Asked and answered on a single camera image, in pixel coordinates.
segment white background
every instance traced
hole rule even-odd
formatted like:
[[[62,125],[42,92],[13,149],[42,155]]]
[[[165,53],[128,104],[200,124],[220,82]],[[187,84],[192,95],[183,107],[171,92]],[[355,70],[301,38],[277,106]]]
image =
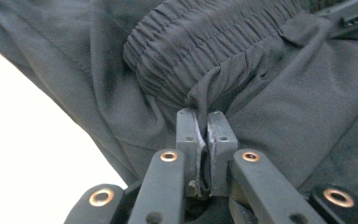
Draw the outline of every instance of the white background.
[[[63,223],[102,183],[126,188],[90,137],[0,55],[0,223]]]

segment black fabric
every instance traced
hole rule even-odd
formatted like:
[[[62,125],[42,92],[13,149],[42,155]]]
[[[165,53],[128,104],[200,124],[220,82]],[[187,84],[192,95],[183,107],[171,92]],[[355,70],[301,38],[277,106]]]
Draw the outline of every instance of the black fabric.
[[[127,183],[174,147],[176,112],[190,106],[203,131],[223,110],[241,147],[301,191],[358,193],[358,31],[329,39],[331,23],[310,14],[335,3],[0,1],[0,52]]]

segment white wall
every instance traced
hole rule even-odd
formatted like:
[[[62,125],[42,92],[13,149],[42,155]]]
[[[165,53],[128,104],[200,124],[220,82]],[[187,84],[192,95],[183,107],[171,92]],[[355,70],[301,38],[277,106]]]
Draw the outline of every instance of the white wall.
[[[102,183],[126,187],[90,137],[0,55],[0,223],[63,223]]]

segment metal grommet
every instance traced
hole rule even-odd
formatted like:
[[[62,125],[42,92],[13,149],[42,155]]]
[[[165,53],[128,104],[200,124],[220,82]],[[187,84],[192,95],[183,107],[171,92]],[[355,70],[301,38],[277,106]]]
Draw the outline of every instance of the metal grommet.
[[[178,159],[178,154],[172,151],[167,151],[162,153],[160,158],[162,161],[176,161],[176,159]]]
[[[98,199],[98,196],[101,196],[102,194],[106,194],[107,196],[103,197],[103,199]],[[110,203],[114,197],[115,193],[111,189],[99,189],[89,196],[89,204],[101,207]]]
[[[338,189],[325,189],[324,197],[335,205],[341,207],[352,207],[354,206],[354,201],[351,195],[338,190]]]
[[[258,161],[260,160],[260,156],[255,153],[255,152],[250,152],[250,151],[247,151],[247,152],[244,152],[242,154],[242,158],[246,161]]]

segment round hole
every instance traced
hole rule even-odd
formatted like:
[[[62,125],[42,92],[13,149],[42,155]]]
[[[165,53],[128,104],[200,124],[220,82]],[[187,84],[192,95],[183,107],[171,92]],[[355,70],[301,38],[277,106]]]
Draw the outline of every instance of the round hole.
[[[301,214],[292,214],[290,216],[290,220],[292,220],[292,222],[296,223],[296,224],[307,224],[308,223],[307,218]]]
[[[115,197],[115,193],[111,189],[99,189],[89,197],[89,204],[101,207],[110,203]]]
[[[178,155],[175,152],[167,151],[161,154],[160,156],[162,161],[176,161]]]
[[[255,152],[244,152],[242,154],[242,158],[246,161],[258,161],[260,160],[260,156]]]
[[[351,195],[338,189],[325,189],[324,197],[330,202],[340,207],[353,207],[354,201]]]
[[[162,221],[162,215],[157,212],[149,213],[146,217],[147,224],[159,224]]]

